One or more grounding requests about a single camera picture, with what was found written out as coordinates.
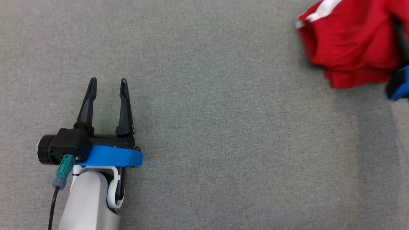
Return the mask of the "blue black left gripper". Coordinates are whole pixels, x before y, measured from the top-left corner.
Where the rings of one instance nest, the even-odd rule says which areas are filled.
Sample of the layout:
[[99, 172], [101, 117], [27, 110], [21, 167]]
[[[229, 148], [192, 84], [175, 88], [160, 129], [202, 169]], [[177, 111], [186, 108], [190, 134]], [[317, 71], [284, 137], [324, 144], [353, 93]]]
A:
[[[86, 91], [74, 128], [81, 128], [94, 134], [93, 108], [97, 92], [97, 79], [93, 77]], [[120, 117], [116, 127], [117, 136], [134, 135], [134, 122], [127, 80], [121, 79], [120, 87]], [[85, 141], [74, 141], [73, 144], [63, 143], [57, 134], [44, 135], [37, 146], [37, 157], [43, 165], [59, 165], [64, 156], [71, 155], [79, 166], [116, 166], [138, 167], [143, 165], [143, 153], [133, 141], [127, 138], [112, 138], [95, 136]]]

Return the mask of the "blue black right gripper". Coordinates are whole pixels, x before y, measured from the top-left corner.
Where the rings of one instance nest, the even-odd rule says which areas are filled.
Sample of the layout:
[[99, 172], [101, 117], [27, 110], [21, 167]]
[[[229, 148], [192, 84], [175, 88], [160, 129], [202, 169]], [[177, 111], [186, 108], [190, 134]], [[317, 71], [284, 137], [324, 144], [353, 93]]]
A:
[[386, 86], [386, 95], [388, 100], [397, 101], [409, 98], [409, 42], [400, 19], [392, 16], [392, 21], [396, 31], [398, 50], [405, 67], [393, 71]]

